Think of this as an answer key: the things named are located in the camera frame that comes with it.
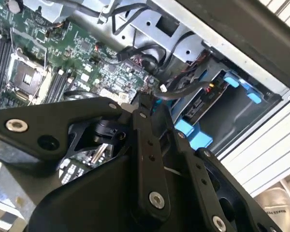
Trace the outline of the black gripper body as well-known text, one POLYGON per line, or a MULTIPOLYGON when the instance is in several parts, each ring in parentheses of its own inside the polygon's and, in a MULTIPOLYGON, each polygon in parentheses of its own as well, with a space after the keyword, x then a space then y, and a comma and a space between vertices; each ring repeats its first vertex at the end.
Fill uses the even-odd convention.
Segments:
POLYGON ((171 214, 159 227, 131 214, 131 162, 121 157, 52 191, 30 217, 30 232, 207 232, 189 178, 165 171, 171 214))

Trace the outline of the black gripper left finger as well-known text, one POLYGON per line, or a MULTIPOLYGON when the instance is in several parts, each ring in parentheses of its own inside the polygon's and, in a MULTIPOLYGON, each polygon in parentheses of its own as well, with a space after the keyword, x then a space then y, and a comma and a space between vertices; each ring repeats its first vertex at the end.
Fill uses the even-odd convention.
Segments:
POLYGON ((131 112, 107 97, 0 110, 0 161, 26 178, 34 176, 30 188, 44 189, 48 183, 42 178, 55 175, 65 158, 111 144, 110 161, 130 159, 132 217, 167 220, 171 205, 160 141, 153 133, 153 101, 139 92, 131 112))

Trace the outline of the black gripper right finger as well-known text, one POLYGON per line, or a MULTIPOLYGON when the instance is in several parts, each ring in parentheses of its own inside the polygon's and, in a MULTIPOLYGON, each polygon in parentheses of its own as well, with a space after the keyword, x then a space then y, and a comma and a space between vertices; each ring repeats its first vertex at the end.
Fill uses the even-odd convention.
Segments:
POLYGON ((277 232, 279 227, 206 148, 194 150, 166 105, 152 117, 171 205, 166 232, 277 232))

